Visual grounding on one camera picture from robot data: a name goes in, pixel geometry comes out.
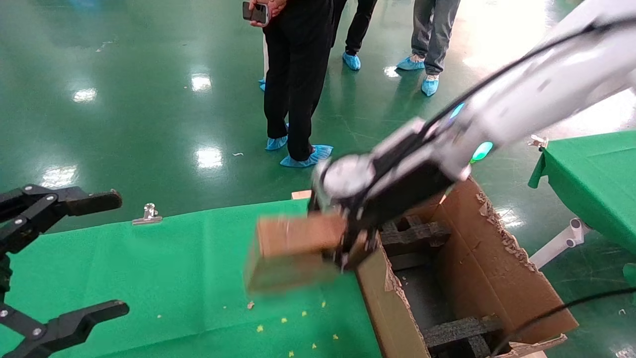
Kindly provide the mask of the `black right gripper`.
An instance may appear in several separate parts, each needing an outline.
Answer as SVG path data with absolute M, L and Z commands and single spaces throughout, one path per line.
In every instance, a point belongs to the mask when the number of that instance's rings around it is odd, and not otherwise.
M 357 198 L 348 214 L 347 229 L 335 248 L 322 251 L 325 263 L 334 264 L 340 272 L 356 270 L 379 247 L 379 230 L 373 227 L 396 218 L 409 209 L 445 192 L 454 185 L 436 162 L 424 162 L 402 175 L 370 197 Z M 351 197 L 332 197 L 311 192 L 308 214 L 342 215 Z

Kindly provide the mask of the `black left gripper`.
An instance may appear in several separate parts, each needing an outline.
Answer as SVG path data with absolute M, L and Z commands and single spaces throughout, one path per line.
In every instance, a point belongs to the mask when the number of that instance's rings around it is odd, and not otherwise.
M 13 270 L 7 253 L 18 254 L 64 217 L 81 217 L 118 209 L 123 200 L 116 190 L 86 193 L 79 186 L 49 189 L 26 185 L 0 195 L 0 298 L 10 291 Z M 70 311 L 41 323 L 2 303 L 0 323 L 23 336 L 3 358 L 49 358 L 52 354 L 84 344 L 92 329 L 107 320 L 127 315 L 120 300 Z

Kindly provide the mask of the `bystander bare hand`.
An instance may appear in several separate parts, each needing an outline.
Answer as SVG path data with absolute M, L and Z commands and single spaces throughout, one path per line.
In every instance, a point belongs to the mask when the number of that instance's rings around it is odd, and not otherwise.
M 253 27 L 264 28 L 275 18 L 286 6 L 286 0 L 250 0 L 248 2 L 248 9 L 250 11 L 256 9 L 259 6 L 264 6 L 266 9 L 266 22 L 259 22 L 257 20 L 250 20 L 249 23 Z

